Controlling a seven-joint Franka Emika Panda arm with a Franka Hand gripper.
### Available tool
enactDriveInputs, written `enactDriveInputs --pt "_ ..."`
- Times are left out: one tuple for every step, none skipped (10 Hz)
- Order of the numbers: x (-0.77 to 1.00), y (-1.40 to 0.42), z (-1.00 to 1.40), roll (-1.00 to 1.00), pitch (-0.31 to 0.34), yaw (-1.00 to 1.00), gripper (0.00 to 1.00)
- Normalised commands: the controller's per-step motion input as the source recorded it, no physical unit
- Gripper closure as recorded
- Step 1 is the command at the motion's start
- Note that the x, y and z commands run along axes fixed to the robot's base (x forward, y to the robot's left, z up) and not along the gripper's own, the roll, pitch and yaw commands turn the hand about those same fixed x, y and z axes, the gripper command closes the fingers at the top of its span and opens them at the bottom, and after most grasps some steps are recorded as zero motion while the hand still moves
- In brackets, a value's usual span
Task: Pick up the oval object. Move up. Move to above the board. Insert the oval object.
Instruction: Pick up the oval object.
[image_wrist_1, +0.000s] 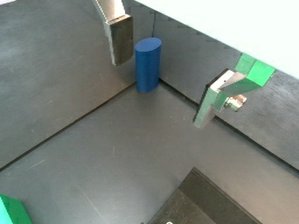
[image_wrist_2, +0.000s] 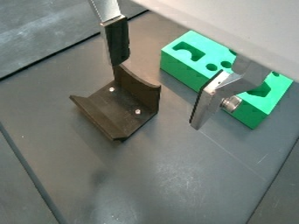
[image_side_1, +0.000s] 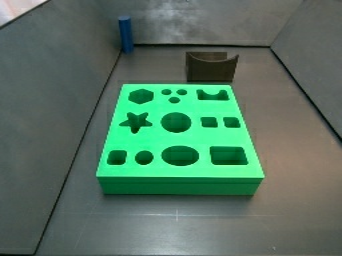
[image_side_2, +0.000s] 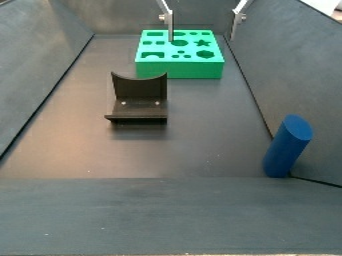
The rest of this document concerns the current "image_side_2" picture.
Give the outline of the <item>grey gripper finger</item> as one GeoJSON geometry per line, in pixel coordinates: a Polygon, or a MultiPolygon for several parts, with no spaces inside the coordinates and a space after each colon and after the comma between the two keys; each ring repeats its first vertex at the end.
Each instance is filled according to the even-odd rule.
{"type": "Polygon", "coordinates": [[[165,22],[169,30],[169,41],[174,40],[174,12],[170,9],[166,0],[157,0],[158,6],[162,10],[159,20],[165,22]]]}
{"type": "Polygon", "coordinates": [[[230,32],[230,40],[234,40],[237,27],[246,17],[244,10],[246,9],[248,3],[249,3],[249,0],[241,0],[237,7],[233,9],[234,19],[233,19],[233,26],[232,26],[232,32],[230,32]]]}

